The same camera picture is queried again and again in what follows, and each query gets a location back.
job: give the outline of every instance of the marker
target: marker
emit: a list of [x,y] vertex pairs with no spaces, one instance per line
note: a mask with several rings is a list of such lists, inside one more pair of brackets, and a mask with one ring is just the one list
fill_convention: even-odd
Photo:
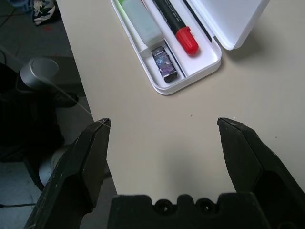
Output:
[[152,0],[164,20],[175,34],[188,55],[195,55],[199,49],[198,43],[191,34],[191,29],[185,25],[169,0]]

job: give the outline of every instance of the black cable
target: black cable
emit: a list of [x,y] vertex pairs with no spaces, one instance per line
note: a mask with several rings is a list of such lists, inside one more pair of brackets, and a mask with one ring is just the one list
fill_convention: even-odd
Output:
[[6,23],[6,21],[13,15],[13,13],[16,11],[16,9],[13,9],[12,12],[8,15],[8,17],[1,23],[0,28],[2,27],[2,25],[4,25],[4,23]]
[[27,206],[34,206],[36,204],[17,204],[17,205],[3,205],[0,204],[0,208],[19,208],[19,207],[27,207]]

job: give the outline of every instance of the white plastic case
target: white plastic case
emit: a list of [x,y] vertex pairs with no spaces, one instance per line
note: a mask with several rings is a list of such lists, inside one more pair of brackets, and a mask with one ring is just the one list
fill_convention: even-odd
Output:
[[[214,37],[217,37],[227,50],[239,48],[270,0],[187,0],[211,36],[212,42],[183,0],[171,0],[185,25],[191,28],[191,33],[199,45],[200,51],[195,56],[186,54],[152,0],[142,1],[159,25],[164,39],[150,47],[142,42],[118,0],[110,1],[152,86],[160,94],[169,95],[216,71],[221,63],[222,52]],[[154,48],[161,45],[166,49],[178,72],[178,78],[170,83],[162,79],[151,54]]]

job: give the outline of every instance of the red marker cap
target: red marker cap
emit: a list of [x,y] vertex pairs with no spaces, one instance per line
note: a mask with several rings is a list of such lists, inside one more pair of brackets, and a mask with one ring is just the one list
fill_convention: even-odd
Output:
[[179,29],[176,33],[176,38],[187,54],[195,55],[197,53],[199,45],[191,34],[191,29],[189,27],[183,27],[182,29]]

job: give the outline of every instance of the gray floor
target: gray floor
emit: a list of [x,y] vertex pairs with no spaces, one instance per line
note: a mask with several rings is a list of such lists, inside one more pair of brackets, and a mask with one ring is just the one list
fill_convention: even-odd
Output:
[[[0,0],[0,25],[13,8]],[[15,11],[0,27],[0,62],[18,71],[30,58],[41,55],[72,57],[62,21],[36,27]],[[80,104],[89,111],[86,98]],[[92,117],[80,105],[57,109],[58,122],[65,144],[72,143],[91,122]],[[23,163],[0,163],[0,204],[36,203],[41,192],[34,185]],[[105,229],[112,197],[116,190],[112,179],[104,181],[97,208],[83,218],[81,229]],[[33,207],[0,208],[0,229],[21,229]]]

